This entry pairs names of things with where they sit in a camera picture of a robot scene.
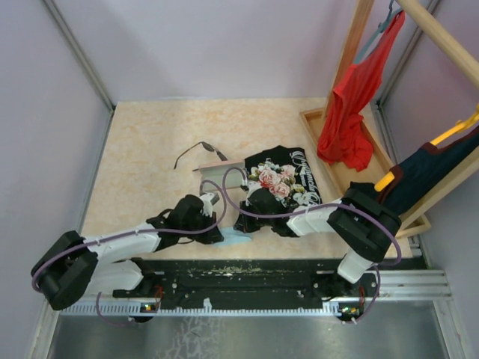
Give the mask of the light blue cleaning cloth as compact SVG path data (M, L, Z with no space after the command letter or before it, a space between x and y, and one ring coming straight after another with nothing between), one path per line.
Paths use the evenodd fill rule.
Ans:
M218 242L218 246L223 245L237 245L251 242L251 234L243 233L241 231L235 230L232 227L226 227L220 229L220 233L223 236L223 240Z

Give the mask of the pink glasses case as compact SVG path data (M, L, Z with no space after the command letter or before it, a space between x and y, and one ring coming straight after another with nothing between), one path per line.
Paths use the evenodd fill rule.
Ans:
M221 188L222 184L225 184L226 189L240 188L244 183L245 160L206 163L194 169L194 172L201 175L201 181L212 181Z

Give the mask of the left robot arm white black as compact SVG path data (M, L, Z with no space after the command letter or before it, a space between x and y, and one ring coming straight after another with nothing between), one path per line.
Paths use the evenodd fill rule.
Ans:
M75 230L67 231L34 265L32 286L53 310L98 293L150 295L156 279L141 266L138 255L190 242L223 241L220 216L213 209L218 201L216 193L188 194L173 209L125 232L83 237Z

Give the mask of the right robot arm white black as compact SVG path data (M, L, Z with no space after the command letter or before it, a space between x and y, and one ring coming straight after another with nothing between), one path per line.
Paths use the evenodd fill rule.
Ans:
M253 233L270 227L274 233L291 238L336 233L347 243L349 250L334 278L335 289L345 296L354 294L362 275L384 260L401 226L398 215L357 187L330 203L318 203L315 193L296 192L290 204L258 181L249 180L242 188L248 194L239 208L239 231Z

